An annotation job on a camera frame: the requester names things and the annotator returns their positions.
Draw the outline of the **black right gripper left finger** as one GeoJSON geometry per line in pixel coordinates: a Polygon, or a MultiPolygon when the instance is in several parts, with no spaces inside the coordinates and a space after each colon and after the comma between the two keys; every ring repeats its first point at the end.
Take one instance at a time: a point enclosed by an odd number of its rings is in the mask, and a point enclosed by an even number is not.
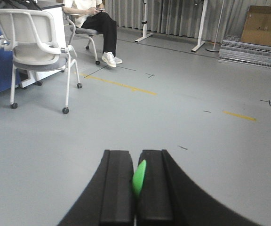
{"type": "Polygon", "coordinates": [[[95,174],[59,225],[134,225],[133,173],[128,151],[105,150],[95,174]]]}

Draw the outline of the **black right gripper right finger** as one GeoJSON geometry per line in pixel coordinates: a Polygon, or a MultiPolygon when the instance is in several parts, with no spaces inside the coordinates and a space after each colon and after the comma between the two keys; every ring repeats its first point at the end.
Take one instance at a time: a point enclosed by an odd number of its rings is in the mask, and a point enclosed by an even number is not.
{"type": "Polygon", "coordinates": [[[143,150],[146,169],[137,201],[138,226],[256,226],[200,188],[167,150],[143,150]]]}

